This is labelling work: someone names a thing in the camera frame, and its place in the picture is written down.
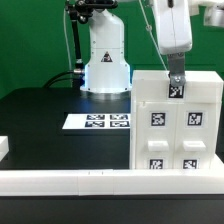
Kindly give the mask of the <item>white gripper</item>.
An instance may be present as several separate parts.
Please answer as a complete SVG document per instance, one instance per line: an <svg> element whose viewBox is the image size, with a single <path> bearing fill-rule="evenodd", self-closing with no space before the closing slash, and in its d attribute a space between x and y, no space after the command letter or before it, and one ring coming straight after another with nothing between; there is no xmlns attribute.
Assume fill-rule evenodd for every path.
<svg viewBox="0 0 224 224"><path fill-rule="evenodd" d="M168 55L170 84L184 86L185 54L192 48L192 31L188 0L153 0L159 51Z"/></svg>

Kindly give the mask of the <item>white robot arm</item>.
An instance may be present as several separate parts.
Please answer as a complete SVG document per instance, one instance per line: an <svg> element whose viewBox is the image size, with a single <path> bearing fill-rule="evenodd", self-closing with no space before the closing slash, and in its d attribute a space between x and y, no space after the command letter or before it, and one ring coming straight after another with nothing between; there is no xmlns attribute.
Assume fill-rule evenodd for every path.
<svg viewBox="0 0 224 224"><path fill-rule="evenodd" d="M121 94L131 89L124 58L124 23L110 11L123 0L84 0L90 29L91 57L85 66L83 91ZM155 19L157 50L168 59L170 84L184 86L185 53L192 48L188 0L149 0Z"/></svg>

